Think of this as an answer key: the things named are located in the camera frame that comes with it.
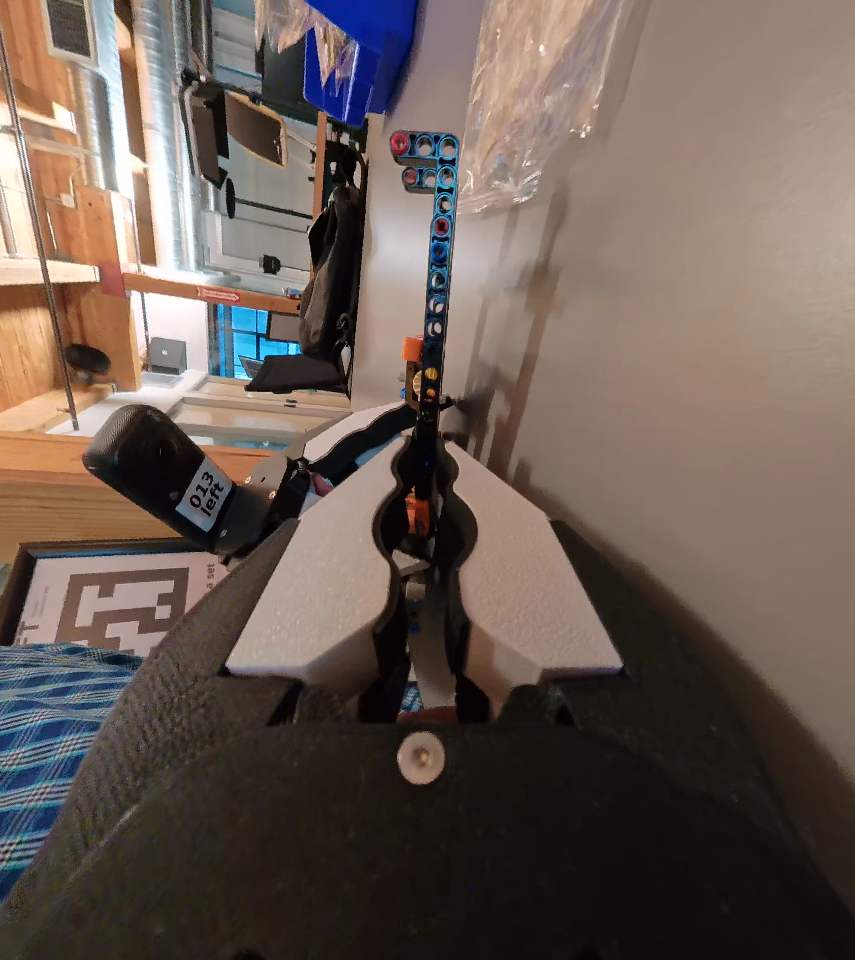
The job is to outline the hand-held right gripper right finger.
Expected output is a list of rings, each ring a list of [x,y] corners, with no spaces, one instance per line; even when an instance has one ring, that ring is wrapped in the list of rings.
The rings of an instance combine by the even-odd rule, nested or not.
[[[499,714],[521,687],[615,676],[623,659],[548,516],[456,444],[444,518],[463,547],[448,573],[452,670]]]

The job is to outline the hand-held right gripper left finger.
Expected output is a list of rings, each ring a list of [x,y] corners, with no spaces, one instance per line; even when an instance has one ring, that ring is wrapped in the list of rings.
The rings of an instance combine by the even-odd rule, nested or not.
[[[394,552],[410,532],[410,441],[397,438],[301,518],[226,667],[323,687],[393,722],[410,674]]]

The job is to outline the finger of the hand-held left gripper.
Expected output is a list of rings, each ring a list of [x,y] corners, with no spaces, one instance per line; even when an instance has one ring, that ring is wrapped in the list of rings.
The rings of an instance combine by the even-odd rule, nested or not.
[[[416,426],[418,414],[406,402],[373,407],[349,414],[304,448],[301,490],[315,492],[315,477],[327,484],[326,491],[345,482],[353,473],[366,471],[376,459],[406,431]]]

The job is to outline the black lego chassis assembly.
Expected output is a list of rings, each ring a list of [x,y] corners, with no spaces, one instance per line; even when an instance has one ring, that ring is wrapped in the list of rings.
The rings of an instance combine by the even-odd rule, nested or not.
[[[479,539],[479,523],[456,491],[458,463],[441,437],[460,144],[452,133],[402,129],[392,133],[390,152],[405,192],[431,198],[419,408],[394,464],[402,491],[428,505],[433,568],[446,589],[448,630],[459,638],[471,624],[461,575]]]

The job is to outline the black monitor on arm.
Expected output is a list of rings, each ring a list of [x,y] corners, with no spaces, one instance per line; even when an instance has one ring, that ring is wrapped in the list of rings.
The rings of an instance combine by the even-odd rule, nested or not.
[[[229,160],[232,141],[278,169],[289,166],[286,120],[258,94],[185,68],[181,71],[180,104],[192,172],[215,189],[228,180],[221,162]]]

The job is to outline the black round stool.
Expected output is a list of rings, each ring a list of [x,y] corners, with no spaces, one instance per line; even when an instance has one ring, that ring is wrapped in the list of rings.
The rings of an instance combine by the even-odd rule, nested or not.
[[[110,379],[112,364],[103,351],[83,343],[72,343],[64,350],[64,359],[72,380],[82,386],[92,386]]]

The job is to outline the paned window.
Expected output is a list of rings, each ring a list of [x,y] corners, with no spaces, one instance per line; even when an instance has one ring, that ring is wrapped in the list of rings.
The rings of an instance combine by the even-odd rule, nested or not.
[[[275,316],[269,311],[209,304],[206,313],[207,369],[213,376],[251,381],[267,358],[301,354],[296,340],[270,336]]]

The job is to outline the framed printed marker board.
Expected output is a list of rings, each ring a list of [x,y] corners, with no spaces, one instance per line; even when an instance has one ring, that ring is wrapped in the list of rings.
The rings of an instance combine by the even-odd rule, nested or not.
[[[0,646],[146,657],[228,573],[182,538],[26,543],[0,600]]]

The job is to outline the black backpack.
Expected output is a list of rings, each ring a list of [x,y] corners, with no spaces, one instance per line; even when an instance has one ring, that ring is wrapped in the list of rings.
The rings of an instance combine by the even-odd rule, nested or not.
[[[338,364],[355,343],[368,164],[355,147],[340,146],[327,205],[308,231],[312,276],[301,296],[299,345],[316,361]]]

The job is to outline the thin metal pole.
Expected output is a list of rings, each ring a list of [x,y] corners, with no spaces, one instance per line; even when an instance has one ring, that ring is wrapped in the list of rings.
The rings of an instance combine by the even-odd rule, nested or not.
[[[75,397],[74,397],[74,388],[72,385],[72,378],[69,370],[69,365],[67,362],[66,348],[64,343],[63,332],[61,329],[57,298],[56,298],[56,294],[54,293],[54,285],[50,275],[49,261],[47,258],[44,240],[43,240],[41,218],[40,218],[40,212],[39,212],[37,198],[35,194],[33,172],[32,172],[29,153],[27,149],[26,135],[25,135],[22,119],[21,119],[20,110],[19,110],[17,93],[15,90],[15,84],[14,84],[14,77],[11,72],[10,61],[9,61],[7,50],[6,50],[1,15],[0,15],[0,71],[3,78],[3,87],[5,92],[6,103],[9,110],[9,114],[11,115],[11,119],[12,119],[13,139],[15,143],[21,177],[24,183],[29,220],[31,223],[32,233],[34,236],[35,246],[37,250],[37,260],[38,260],[39,270],[41,274],[41,282],[42,282],[42,286],[44,288],[44,293],[46,297],[51,327],[53,331],[54,344],[56,347],[57,356],[58,356],[60,367],[61,367],[61,379],[63,383],[63,389],[65,392],[66,403],[68,406],[69,420],[72,426],[72,430],[75,433],[77,433],[80,429],[79,427],[80,424],[78,420],[78,411],[77,411]]]

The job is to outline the person's blue plaid clothing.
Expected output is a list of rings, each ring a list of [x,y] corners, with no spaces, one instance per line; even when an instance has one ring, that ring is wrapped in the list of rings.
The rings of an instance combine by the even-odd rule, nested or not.
[[[74,644],[0,646],[0,907],[143,662]]]

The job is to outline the blue plastic bin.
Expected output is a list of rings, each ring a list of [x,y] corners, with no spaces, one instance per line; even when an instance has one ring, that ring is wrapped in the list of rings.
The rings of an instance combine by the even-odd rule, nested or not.
[[[305,39],[303,98],[337,122],[360,128],[368,114],[384,114],[413,44],[417,1],[309,1],[357,49],[347,80],[321,83],[318,43]]]

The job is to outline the clear plastic bag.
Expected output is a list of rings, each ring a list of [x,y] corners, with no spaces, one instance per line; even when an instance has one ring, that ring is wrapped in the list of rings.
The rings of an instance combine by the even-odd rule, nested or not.
[[[529,201],[554,153],[589,137],[634,5],[485,3],[462,141],[461,208],[482,213]]]

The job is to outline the white air vent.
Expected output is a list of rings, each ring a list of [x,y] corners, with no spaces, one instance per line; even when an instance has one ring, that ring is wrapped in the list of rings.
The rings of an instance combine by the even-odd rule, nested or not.
[[[51,57],[98,68],[94,8],[91,1],[40,1],[45,42]]]

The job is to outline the silver ventilation duct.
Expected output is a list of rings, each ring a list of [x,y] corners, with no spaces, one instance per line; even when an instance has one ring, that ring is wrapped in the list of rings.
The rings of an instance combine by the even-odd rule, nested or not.
[[[200,185],[185,120],[183,72],[192,66],[190,4],[133,1],[133,50],[157,267],[201,267]]]
[[[70,75],[85,183],[96,189],[118,192],[120,183],[107,82],[97,69],[78,63],[70,67]]]

